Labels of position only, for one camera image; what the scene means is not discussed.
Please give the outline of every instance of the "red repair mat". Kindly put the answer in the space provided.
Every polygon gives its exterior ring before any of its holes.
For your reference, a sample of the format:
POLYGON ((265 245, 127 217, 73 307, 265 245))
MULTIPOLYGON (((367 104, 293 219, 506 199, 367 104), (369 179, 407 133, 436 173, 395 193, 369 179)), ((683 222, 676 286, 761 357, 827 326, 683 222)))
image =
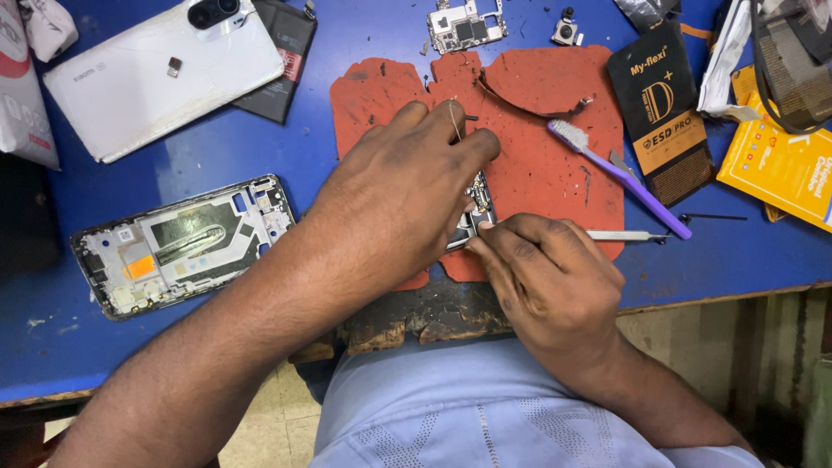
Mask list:
MULTIPOLYGON (((415 99, 433 107, 454 98, 468 115, 478 117, 467 121, 468 133, 489 128, 503 145, 500 157, 485 168, 498 219, 531 212, 571 218, 586 229, 623 229, 622 186, 555 138, 546 129, 547 119, 503 100, 535 113, 551 113, 568 112, 580 99, 592 97, 593 102, 569 121, 589 134, 598 155, 609 158, 612 149, 622 154, 623 122, 606 71, 610 54, 599 46, 506 51, 485 68, 488 85, 499 97, 478 82, 481 63, 476 52, 449 53, 433 61, 430 93, 413 65, 366 59, 329 89, 339 156, 373 125, 389 122, 405 103, 415 99)), ((611 259, 624 247, 622 242, 599 245, 611 259)), ((474 254, 454 251, 440 261, 456 281, 488 280, 474 254)), ((423 271, 398 290, 415 289, 427 281, 423 271)))

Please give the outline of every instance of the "yellow package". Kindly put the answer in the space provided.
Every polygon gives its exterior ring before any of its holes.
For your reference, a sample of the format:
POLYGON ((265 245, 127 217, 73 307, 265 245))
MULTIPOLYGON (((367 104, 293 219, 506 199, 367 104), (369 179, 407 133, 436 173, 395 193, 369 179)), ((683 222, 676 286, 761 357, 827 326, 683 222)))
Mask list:
POLYGON ((832 133, 790 135, 753 92, 748 105, 762 120, 742 122, 716 180, 832 232, 832 133))

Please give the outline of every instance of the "finger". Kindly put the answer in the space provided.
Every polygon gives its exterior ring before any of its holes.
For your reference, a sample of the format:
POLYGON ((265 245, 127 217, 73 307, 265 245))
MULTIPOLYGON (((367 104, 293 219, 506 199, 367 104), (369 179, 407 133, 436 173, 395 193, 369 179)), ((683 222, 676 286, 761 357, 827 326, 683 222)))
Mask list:
POLYGON ((598 264, 604 269, 604 272, 607 276, 614 282, 618 287, 624 287, 626 280, 624 279, 624 275, 615 265, 612 264, 612 261, 604 255, 604 252, 598 247, 595 241, 589 237, 586 231, 583 230, 582 227, 578 226, 573 220, 571 219, 559 219, 558 221, 562 222, 563 224, 569 226, 573 232, 581 239, 583 245, 586 246, 587 250, 595 257, 598 261, 598 264))
POLYGON ((520 282, 529 286, 551 286, 552 281, 564 277, 563 271, 537 246, 507 229, 504 224, 499 222, 494 226, 490 222, 481 222, 477 234, 511 267, 520 282))
POLYGON ((460 218, 463 217, 463 214, 470 213, 476 207, 477 203, 468 195, 462 195, 457 200, 457 205, 454 207, 453 213, 451 213, 451 217, 448 219, 448 225, 445 227, 445 232, 448 234, 448 237, 451 237, 457 230, 457 225, 459 224, 460 218))
POLYGON ((500 155, 500 139, 487 128, 478 128, 461 142, 453 145, 452 157, 460 159, 460 167, 470 174, 468 180, 481 171, 486 164, 500 155))
POLYGON ((416 127, 428 115, 428 106, 424 102, 412 101, 404 105, 387 124, 391 132, 403 132, 416 127))
POLYGON ((500 306, 507 315, 511 315, 519 305, 517 289, 514 287, 514 275, 508 264, 480 237, 472 237, 465 243, 465 250, 479 255, 485 274, 497 293, 500 306))
POLYGON ((519 213, 502 222, 503 227, 538 244, 565 273, 586 273, 597 268, 596 258, 581 238, 565 223, 531 213, 519 213))
POLYGON ((465 109, 455 100, 440 102, 420 124, 437 139, 448 143, 465 138, 465 109))
POLYGON ((355 144, 358 145, 360 143, 365 143, 372 140, 373 138, 376 138, 381 132, 384 131, 385 128, 387 128, 386 125, 376 125, 375 127, 370 128, 367 132, 364 133, 364 135, 361 136, 359 142, 355 144))

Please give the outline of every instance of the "black cable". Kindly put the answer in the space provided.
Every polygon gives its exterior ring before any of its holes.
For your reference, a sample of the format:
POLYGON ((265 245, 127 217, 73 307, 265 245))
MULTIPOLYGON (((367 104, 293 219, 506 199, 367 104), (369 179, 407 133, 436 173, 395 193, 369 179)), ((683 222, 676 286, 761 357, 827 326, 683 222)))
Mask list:
MULTIPOLYGON (((791 133, 792 135, 809 135, 810 133, 817 132, 824 127, 823 124, 816 125, 812 128, 794 127, 790 123, 783 120, 783 118, 780 117, 780 114, 775 112, 774 108, 772 108, 769 103, 769 92, 766 83, 770 82, 770 76, 768 73, 768 67, 765 65, 763 49, 760 47, 760 38, 758 34, 760 28, 760 15, 758 12, 760 9, 757 7, 761 7, 762 3, 763 0, 752 0, 751 5, 749 5, 751 14, 751 42, 754 50, 754 74, 755 79, 757 80, 757 90, 760 93, 760 100, 763 102, 763 107, 765 107, 765 111, 769 113, 771 119, 783 127, 783 130, 787 133, 791 133)), ((777 21, 783 17, 785 17, 785 15, 780 15, 771 21, 777 21)))

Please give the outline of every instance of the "hand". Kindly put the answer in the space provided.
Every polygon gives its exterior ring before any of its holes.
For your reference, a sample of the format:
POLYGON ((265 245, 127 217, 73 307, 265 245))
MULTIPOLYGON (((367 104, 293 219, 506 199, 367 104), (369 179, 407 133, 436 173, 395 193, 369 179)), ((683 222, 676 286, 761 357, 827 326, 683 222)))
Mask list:
POLYGON ((481 223, 479 254, 515 332, 555 377, 603 364, 619 343, 624 276, 570 220, 527 213, 481 223))
POLYGON ((465 188, 499 153, 491 131, 465 136, 458 101, 431 112, 411 102, 344 156, 298 228, 335 250, 329 268, 380 295, 442 256, 471 203, 465 188))

